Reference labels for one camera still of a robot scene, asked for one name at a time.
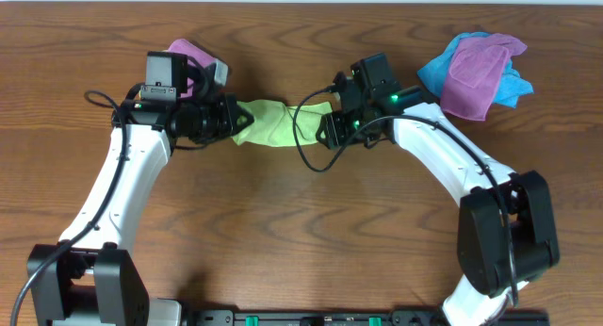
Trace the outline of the light green microfiber cloth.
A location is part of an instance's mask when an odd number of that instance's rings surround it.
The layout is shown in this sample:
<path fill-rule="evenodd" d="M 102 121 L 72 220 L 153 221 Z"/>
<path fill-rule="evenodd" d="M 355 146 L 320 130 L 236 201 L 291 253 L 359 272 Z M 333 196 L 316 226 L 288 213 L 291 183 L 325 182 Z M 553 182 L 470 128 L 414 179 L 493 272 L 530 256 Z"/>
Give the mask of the light green microfiber cloth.
<path fill-rule="evenodd" d="M 253 115 L 254 123 L 233 136 L 236 145 L 252 143 L 269 147 L 295 147 L 293 117 L 295 106 L 271 100 L 238 102 L 239 106 Z M 300 145 L 318 142 L 316 132 L 321 117 L 332 112 L 329 102 L 302 106 L 296 120 L 297 137 Z"/>

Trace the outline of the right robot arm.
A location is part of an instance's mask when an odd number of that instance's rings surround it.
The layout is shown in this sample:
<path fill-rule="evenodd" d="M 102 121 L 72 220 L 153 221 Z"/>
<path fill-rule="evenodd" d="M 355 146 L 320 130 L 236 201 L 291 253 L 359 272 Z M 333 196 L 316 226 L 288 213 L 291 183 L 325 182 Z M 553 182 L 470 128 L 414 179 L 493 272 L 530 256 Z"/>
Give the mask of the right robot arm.
<path fill-rule="evenodd" d="M 444 325 L 494 325 L 518 293 L 561 260 L 550 191 L 537 171 L 518 173 L 471 142 L 419 87 L 363 90 L 331 85 L 340 109 L 318 141 L 342 154 L 387 139 L 417 158 L 459 207 L 462 277 L 440 307 Z"/>

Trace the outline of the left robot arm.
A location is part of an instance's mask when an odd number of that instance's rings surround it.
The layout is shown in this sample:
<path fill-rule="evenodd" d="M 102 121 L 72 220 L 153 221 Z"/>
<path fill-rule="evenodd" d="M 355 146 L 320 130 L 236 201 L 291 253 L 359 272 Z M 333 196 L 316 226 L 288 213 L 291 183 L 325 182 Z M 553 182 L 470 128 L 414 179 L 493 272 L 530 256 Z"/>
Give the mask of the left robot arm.
<path fill-rule="evenodd" d="M 184 325 L 177 300 L 150 297 L 131 251 L 150 192 L 178 139 L 190 151 L 228 139 L 253 123 L 232 93 L 182 97 L 175 88 L 136 84 L 113 109 L 103 167 L 70 226 L 55 244 L 37 244 L 27 260 L 40 325 Z"/>

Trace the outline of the folded purple cloth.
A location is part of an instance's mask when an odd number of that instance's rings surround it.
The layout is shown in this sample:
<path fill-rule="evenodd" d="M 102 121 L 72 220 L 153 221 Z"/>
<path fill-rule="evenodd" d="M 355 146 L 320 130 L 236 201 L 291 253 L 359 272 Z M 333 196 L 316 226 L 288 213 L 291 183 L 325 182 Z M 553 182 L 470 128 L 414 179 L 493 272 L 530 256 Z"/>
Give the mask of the folded purple cloth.
<path fill-rule="evenodd" d="M 180 99 L 191 98 L 201 92 L 204 86 L 201 68 L 205 69 L 209 75 L 209 93 L 220 91 L 226 86 L 230 72 L 229 66 L 192 42 L 186 39 L 175 40 L 166 52 L 186 55 L 188 66 L 192 68 L 192 71 L 188 73 L 187 90 L 179 96 Z"/>

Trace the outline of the crumpled blue cloth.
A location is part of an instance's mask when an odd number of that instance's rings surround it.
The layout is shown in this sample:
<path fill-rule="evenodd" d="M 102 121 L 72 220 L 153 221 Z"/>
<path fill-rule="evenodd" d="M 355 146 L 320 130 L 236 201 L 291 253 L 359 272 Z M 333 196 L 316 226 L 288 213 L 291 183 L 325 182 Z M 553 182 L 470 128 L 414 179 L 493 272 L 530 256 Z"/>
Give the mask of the crumpled blue cloth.
<path fill-rule="evenodd" d="M 445 84 L 448 68 L 456 53 L 456 49 L 462 41 L 469 38 L 487 38 L 490 33 L 473 32 L 457 35 L 446 47 L 444 52 L 428 62 L 424 67 L 418 70 L 417 75 L 423 85 L 440 98 Z M 533 93 L 532 84 L 520 76 L 519 71 L 513 67 L 513 62 L 509 60 L 503 70 L 500 85 L 494 98 L 494 103 L 502 106 L 515 108 L 520 96 Z"/>

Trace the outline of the crumpled purple cloth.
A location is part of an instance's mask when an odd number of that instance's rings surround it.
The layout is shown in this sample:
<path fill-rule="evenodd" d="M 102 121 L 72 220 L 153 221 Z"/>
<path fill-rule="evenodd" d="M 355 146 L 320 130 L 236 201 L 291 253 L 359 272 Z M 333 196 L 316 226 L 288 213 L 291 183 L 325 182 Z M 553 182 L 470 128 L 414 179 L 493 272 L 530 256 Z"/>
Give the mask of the crumpled purple cloth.
<path fill-rule="evenodd" d="M 483 122 L 494 104 L 507 63 L 526 50 L 521 40 L 504 34 L 462 41 L 448 68 L 442 109 L 462 119 Z"/>

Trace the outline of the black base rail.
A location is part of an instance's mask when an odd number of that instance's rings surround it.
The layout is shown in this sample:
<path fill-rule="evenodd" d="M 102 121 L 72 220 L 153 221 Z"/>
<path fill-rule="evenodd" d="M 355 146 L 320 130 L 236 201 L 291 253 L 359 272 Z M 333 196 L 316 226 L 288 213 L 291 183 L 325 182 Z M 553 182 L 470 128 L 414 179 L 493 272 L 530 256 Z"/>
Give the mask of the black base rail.
<path fill-rule="evenodd" d="M 400 309 L 389 313 L 234 312 L 202 310 L 183 322 L 187 326 L 445 326 L 434 309 Z"/>

